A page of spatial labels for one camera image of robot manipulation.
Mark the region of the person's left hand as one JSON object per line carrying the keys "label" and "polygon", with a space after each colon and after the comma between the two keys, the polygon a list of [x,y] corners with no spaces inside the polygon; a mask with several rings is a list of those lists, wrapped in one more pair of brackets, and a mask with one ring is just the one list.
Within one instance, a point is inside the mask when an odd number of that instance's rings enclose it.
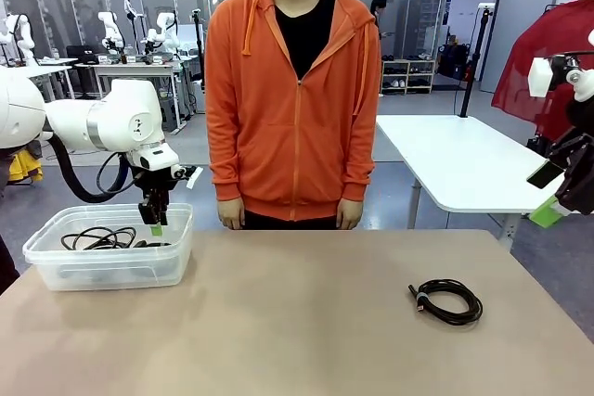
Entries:
{"label": "person's left hand", "polygon": [[362,201],[342,198],[337,208],[336,228],[340,230],[355,229],[362,218],[363,209]]}

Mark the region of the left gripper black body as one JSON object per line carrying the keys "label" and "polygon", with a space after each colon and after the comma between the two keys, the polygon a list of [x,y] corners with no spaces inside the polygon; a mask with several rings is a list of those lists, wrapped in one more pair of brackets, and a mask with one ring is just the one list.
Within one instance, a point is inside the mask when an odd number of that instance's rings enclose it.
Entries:
{"label": "left gripper black body", "polygon": [[172,166],[158,171],[132,168],[135,186],[142,192],[144,204],[169,204],[170,192],[184,179],[184,168]]}

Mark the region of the person's right hand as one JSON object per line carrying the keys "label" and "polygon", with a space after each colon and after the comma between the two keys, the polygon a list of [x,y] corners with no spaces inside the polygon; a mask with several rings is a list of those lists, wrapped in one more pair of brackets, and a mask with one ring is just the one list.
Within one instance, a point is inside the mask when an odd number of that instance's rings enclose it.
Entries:
{"label": "person's right hand", "polygon": [[229,230],[240,230],[245,224],[245,208],[241,198],[219,200],[217,213],[221,224]]}

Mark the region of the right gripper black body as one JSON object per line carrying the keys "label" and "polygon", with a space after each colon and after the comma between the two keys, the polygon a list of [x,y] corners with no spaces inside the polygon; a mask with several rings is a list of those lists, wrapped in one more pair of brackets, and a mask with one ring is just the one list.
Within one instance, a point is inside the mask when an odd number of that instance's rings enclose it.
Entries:
{"label": "right gripper black body", "polygon": [[568,211],[593,212],[593,137],[571,129],[551,146],[549,161],[563,170],[556,199]]}

